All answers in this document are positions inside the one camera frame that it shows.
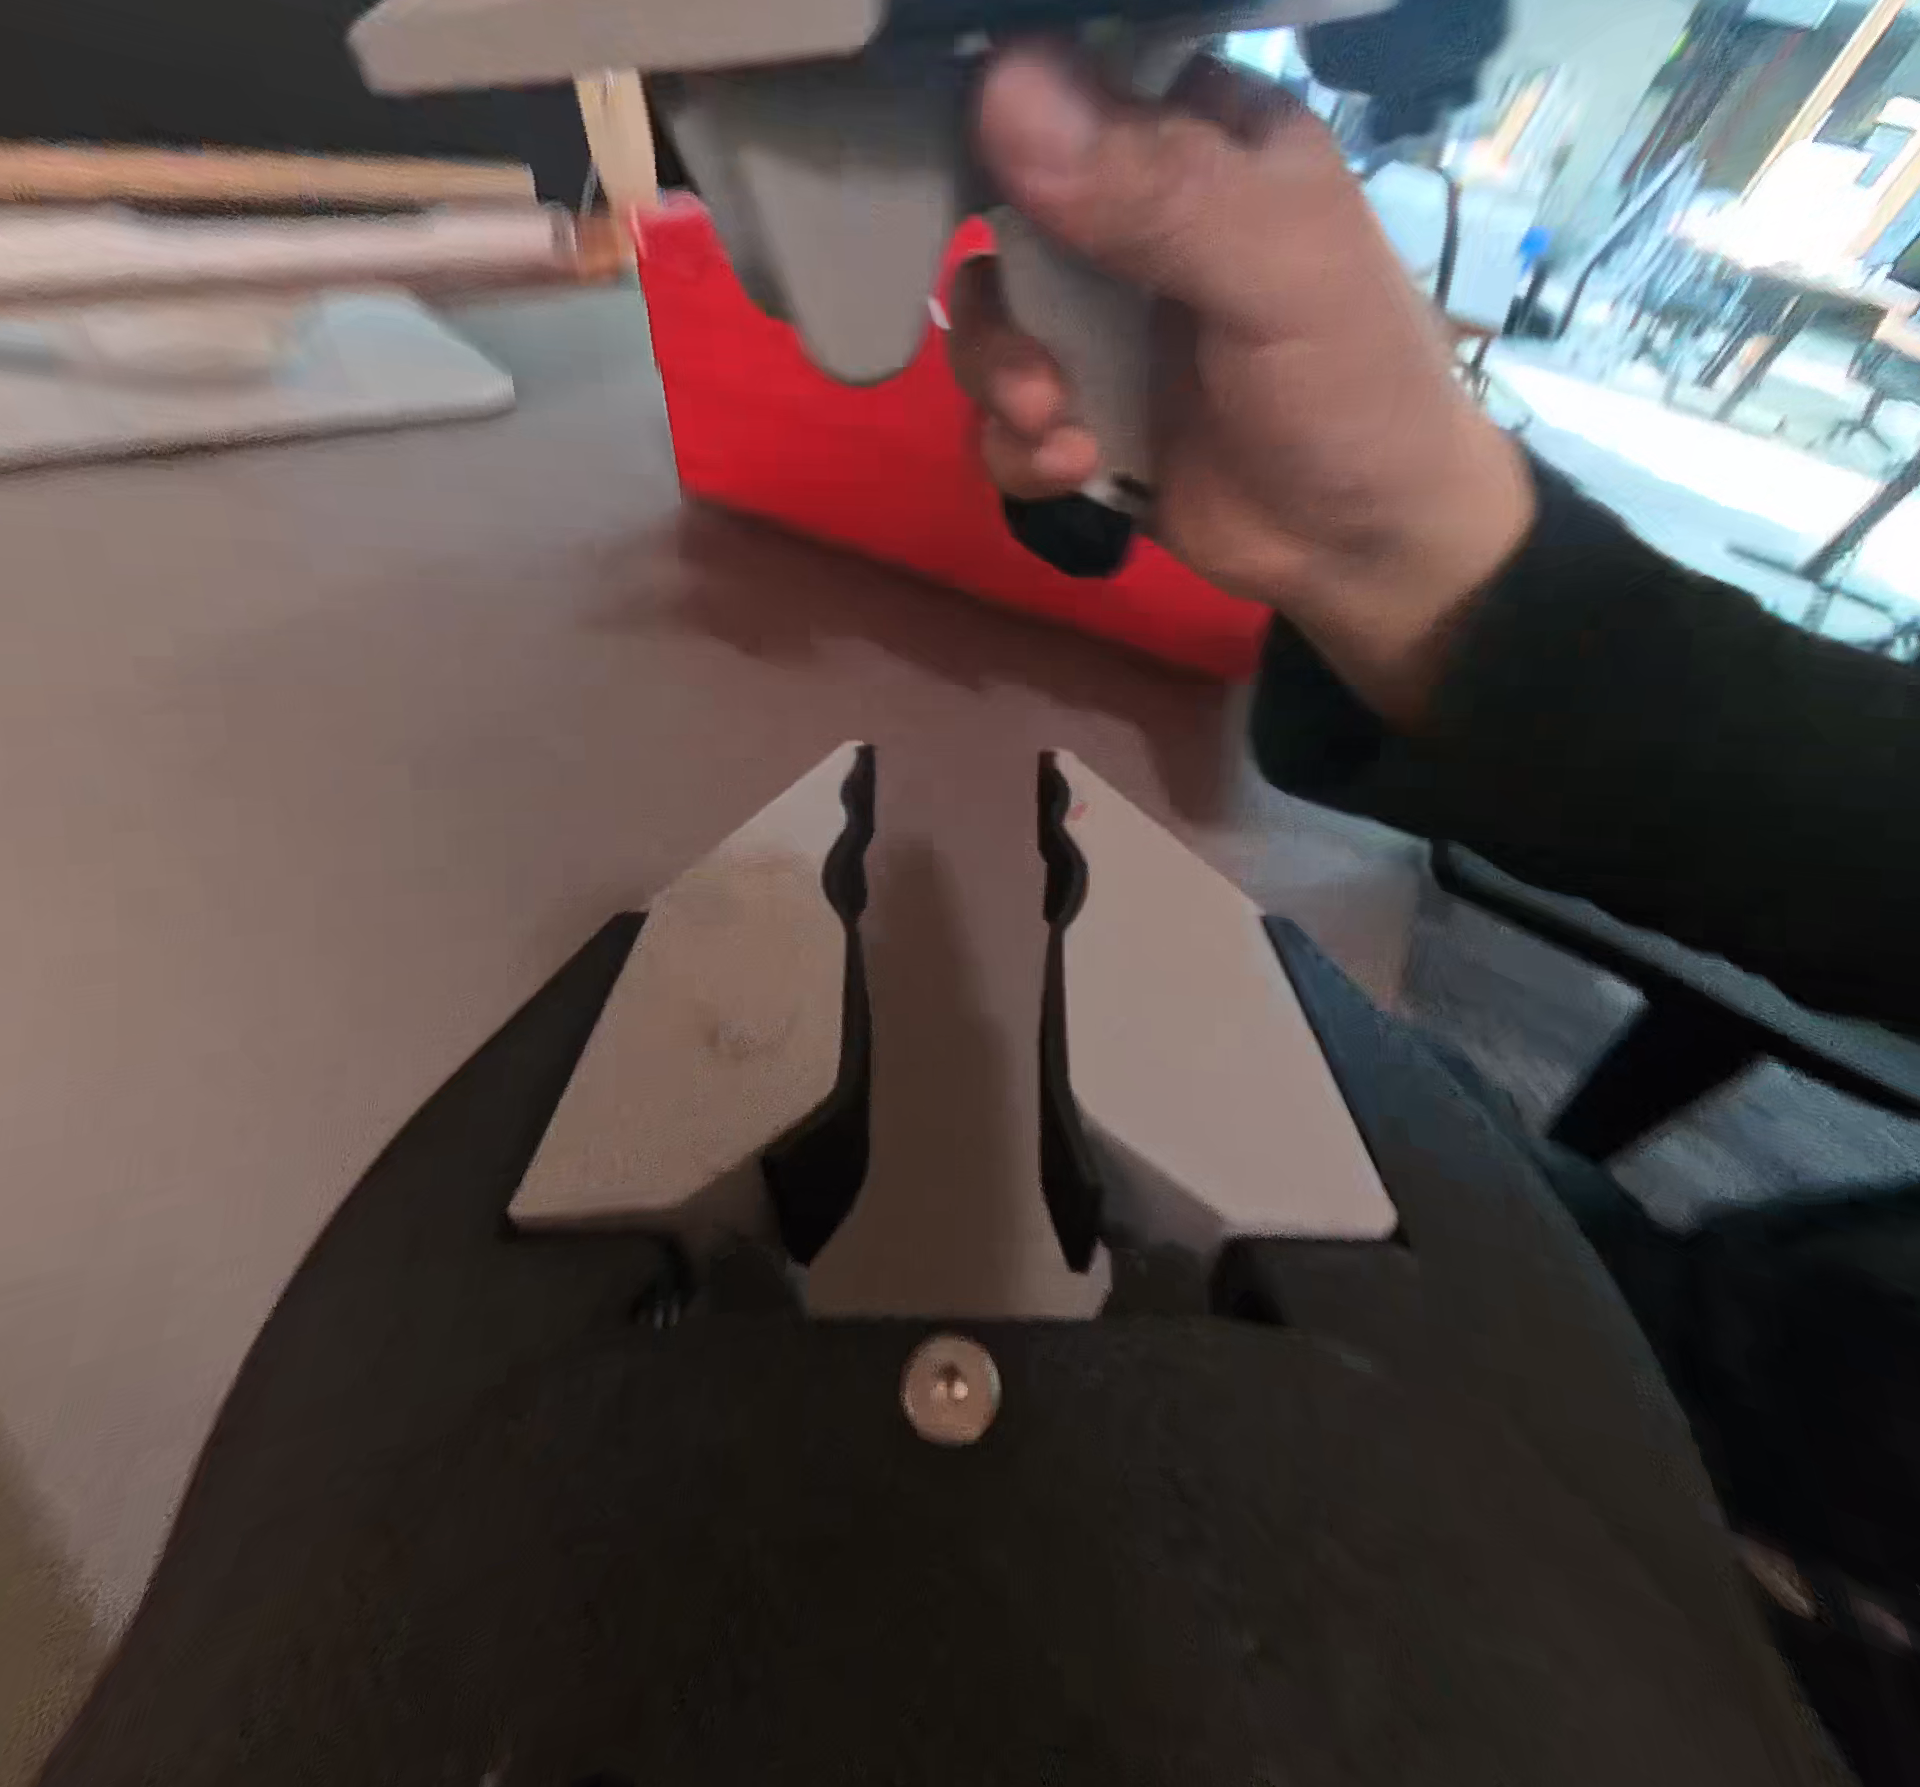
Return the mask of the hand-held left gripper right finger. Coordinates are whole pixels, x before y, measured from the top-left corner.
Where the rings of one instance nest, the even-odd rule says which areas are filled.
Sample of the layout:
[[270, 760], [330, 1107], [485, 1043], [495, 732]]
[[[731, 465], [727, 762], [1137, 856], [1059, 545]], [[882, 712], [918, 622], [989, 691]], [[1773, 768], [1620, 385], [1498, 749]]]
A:
[[1066, 749], [1039, 758], [1041, 1185], [1071, 1273], [1398, 1221], [1261, 910]]

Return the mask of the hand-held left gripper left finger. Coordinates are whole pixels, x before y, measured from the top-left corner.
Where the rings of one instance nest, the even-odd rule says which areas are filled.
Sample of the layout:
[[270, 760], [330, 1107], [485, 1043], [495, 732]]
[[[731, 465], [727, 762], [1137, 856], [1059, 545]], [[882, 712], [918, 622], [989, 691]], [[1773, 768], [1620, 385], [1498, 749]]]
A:
[[814, 1261], [869, 1172], [876, 751], [841, 744], [639, 917], [510, 1201], [523, 1232]]

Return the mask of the red plastic bin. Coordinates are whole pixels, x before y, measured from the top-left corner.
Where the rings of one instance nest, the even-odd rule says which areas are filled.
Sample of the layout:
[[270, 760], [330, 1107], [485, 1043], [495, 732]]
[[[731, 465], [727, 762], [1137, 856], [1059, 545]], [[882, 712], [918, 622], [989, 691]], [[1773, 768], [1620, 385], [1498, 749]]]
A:
[[684, 499], [1222, 685], [1251, 680], [1265, 613], [1153, 544], [1107, 578], [1020, 545], [934, 330], [898, 377], [840, 385], [754, 307], [694, 196], [636, 213], [631, 237]]

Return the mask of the person's right forearm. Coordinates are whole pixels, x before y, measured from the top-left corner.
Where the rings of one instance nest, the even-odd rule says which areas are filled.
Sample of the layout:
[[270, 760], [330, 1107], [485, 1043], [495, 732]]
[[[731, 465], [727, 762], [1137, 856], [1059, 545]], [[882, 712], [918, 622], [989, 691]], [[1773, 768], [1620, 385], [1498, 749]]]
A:
[[1269, 623], [1263, 779], [1914, 1033], [1915, 665], [1789, 626], [1526, 464], [1534, 527], [1412, 729]]

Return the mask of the person's right hand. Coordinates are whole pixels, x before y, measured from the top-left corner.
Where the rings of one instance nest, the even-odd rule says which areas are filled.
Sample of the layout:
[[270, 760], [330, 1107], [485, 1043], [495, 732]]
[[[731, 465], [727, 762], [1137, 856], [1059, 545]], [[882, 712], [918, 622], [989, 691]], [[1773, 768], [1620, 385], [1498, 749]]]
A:
[[1049, 41], [984, 73], [977, 152], [1005, 199], [1149, 297], [1153, 538], [1422, 730], [1536, 500], [1326, 125], [1210, 55], [1163, 101]]

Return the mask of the wooden backing board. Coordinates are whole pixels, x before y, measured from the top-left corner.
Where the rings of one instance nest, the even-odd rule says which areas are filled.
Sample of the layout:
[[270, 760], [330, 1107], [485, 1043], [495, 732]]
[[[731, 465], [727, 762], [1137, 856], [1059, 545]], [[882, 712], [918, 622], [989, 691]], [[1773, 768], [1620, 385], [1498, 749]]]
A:
[[[638, 71], [591, 71], [572, 88], [588, 184], [570, 229], [586, 241], [588, 268], [601, 270], [631, 252], [639, 219], [659, 209], [661, 154]], [[535, 182], [524, 165], [503, 160], [3, 141], [1, 192], [5, 205], [428, 209], [529, 205]]]

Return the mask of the mesh office chair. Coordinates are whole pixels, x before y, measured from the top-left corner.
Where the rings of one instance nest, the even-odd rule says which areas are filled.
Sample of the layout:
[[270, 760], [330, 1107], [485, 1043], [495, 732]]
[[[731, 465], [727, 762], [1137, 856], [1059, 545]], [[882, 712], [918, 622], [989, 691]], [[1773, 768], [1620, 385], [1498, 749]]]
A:
[[1639, 995], [1637, 1014], [1553, 1114], [1548, 1139], [1562, 1148], [1607, 1164], [1768, 1063], [1892, 1118], [1918, 1118], [1918, 1049], [1908, 1033], [1801, 1006], [1725, 960], [1515, 881], [1452, 842], [1429, 847], [1427, 869], [1451, 899]]

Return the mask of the person's body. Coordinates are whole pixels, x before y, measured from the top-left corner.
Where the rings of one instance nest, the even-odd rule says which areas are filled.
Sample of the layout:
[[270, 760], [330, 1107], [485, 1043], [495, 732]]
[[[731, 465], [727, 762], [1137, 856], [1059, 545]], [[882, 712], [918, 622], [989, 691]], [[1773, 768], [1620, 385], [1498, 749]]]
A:
[[1532, 1154], [1667, 1372], [1768, 1627], [1860, 1783], [1918, 1781], [1918, 1189], [1653, 1221]]

